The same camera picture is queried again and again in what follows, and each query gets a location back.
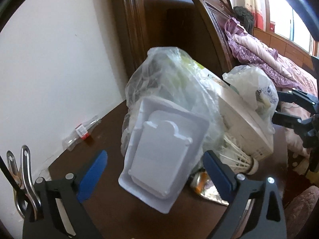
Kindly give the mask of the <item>white feather shuttlecock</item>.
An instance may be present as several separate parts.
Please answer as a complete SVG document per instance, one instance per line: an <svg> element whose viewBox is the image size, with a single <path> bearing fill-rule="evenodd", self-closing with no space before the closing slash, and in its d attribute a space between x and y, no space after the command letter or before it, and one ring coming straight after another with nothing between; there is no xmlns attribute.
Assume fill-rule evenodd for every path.
<svg viewBox="0 0 319 239"><path fill-rule="evenodd" d="M236 139L230 134L224 133L223 139L224 144L219 153L220 161L223 164L228 165L235 174L255 174L259 167L258 161L243 152L237 145Z"/></svg>

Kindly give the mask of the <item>white green carton box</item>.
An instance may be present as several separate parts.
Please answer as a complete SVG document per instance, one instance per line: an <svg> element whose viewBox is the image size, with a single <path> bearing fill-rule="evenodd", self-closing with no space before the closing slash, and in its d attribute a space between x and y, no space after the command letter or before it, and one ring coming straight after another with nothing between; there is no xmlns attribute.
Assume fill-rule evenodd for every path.
<svg viewBox="0 0 319 239"><path fill-rule="evenodd" d="M182 55L181 61L195 72L208 94L218 100L226 132L242 151L258 161L271 156L275 130L269 119L262 118L232 87L189 55Z"/></svg>

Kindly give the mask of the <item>white plastic blister tray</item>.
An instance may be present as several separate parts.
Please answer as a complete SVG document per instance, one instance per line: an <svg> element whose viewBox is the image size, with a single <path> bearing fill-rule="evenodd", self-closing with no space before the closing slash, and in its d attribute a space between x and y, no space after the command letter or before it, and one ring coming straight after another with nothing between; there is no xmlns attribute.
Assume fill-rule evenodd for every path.
<svg viewBox="0 0 319 239"><path fill-rule="evenodd" d="M167 214L191 174L209 121L160 97L141 101L118 183Z"/></svg>

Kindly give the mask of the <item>purple lace quilt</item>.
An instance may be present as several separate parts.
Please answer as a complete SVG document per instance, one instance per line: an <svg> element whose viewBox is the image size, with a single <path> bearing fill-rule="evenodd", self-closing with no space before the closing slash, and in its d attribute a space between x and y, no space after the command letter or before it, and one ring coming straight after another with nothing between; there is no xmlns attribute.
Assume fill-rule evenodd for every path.
<svg viewBox="0 0 319 239"><path fill-rule="evenodd" d="M262 69L278 88L296 88L318 95L317 81L311 74L249 34L237 19L229 18L224 32L232 55L240 63Z"/></svg>

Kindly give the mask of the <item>clear vial red label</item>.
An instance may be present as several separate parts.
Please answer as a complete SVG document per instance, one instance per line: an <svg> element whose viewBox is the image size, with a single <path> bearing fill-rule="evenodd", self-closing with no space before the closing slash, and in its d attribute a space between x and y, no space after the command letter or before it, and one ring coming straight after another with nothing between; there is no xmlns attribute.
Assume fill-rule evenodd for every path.
<svg viewBox="0 0 319 239"><path fill-rule="evenodd" d="M64 150L72 151L76 145L89 138L93 129L99 125L101 119L98 116L94 116L90 120L79 124L69 136L62 141Z"/></svg>

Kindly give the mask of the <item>white printed plastic bag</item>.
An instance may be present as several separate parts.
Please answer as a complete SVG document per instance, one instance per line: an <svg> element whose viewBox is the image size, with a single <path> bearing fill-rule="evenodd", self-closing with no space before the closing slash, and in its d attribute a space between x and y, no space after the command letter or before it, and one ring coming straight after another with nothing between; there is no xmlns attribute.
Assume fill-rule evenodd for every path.
<svg viewBox="0 0 319 239"><path fill-rule="evenodd" d="M274 83L265 72L253 65L240 65L222 74L223 80L262 119L267 134L274 134L272 118L279 103Z"/></svg>

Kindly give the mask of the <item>black furry item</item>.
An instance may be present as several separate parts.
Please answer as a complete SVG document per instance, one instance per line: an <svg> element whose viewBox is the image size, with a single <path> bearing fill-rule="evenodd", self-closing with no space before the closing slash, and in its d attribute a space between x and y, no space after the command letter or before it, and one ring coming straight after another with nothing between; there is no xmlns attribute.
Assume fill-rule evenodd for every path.
<svg viewBox="0 0 319 239"><path fill-rule="evenodd" d="M235 18L241 23L249 34L252 34L255 25L252 13L242 6L233 7Z"/></svg>

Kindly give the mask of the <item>silver hand cream tube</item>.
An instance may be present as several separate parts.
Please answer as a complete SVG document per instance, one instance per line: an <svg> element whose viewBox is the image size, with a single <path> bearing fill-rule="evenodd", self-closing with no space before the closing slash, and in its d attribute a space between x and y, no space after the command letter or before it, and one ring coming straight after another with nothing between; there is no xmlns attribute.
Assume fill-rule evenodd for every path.
<svg viewBox="0 0 319 239"><path fill-rule="evenodd" d="M206 171L198 171L190 177L190 187L200 197L218 203L223 206L228 206L228 202L224 201L217 191L215 185L211 181Z"/></svg>

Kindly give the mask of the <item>clear plastic bag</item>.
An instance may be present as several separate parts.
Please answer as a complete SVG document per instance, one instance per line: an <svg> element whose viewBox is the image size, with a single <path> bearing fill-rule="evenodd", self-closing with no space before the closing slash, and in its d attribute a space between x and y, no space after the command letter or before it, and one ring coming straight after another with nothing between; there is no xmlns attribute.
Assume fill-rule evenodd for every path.
<svg viewBox="0 0 319 239"><path fill-rule="evenodd" d="M212 82L204 75L203 69L202 65L177 47L148 50L146 60L133 73L125 87L128 112L122 125L122 154L126 154L141 100L148 96L157 96L209 121L209 128L192 172L203 168L204 152L218 152L225 133L218 96L209 91Z"/></svg>

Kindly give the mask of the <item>dark wooden headboard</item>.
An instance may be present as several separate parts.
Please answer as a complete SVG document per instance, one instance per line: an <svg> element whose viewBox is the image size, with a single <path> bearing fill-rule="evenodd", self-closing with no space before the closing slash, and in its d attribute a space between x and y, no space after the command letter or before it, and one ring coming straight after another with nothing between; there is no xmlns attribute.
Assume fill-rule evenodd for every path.
<svg viewBox="0 0 319 239"><path fill-rule="evenodd" d="M230 0L111 0L127 75L155 47L177 47L217 76L238 65L224 24Z"/></svg>

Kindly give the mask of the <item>metal clip on left gripper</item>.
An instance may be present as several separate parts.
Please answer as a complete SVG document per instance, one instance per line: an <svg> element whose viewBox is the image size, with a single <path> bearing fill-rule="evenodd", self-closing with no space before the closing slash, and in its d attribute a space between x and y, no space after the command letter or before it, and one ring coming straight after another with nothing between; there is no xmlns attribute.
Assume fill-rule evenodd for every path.
<svg viewBox="0 0 319 239"><path fill-rule="evenodd" d="M41 201L33 186L30 150L27 145L22 146L20 159L18 168L13 153L7 151L8 179L14 191L15 207L22 218L25 218L27 208L31 207L31 221L36 221L39 218Z"/></svg>

